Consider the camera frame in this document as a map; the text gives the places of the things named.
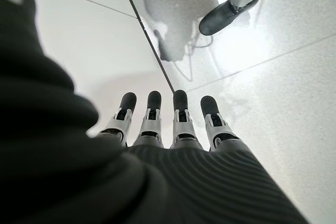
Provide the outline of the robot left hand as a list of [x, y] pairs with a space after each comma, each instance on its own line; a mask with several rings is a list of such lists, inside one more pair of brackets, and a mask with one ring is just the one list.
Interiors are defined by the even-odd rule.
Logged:
[[162, 145], [157, 91], [132, 146], [132, 92], [89, 137], [98, 113], [45, 56], [35, 14], [35, 0], [1, 0], [1, 223], [307, 222], [213, 97], [201, 99], [209, 151], [182, 90], [173, 96], [171, 148]]

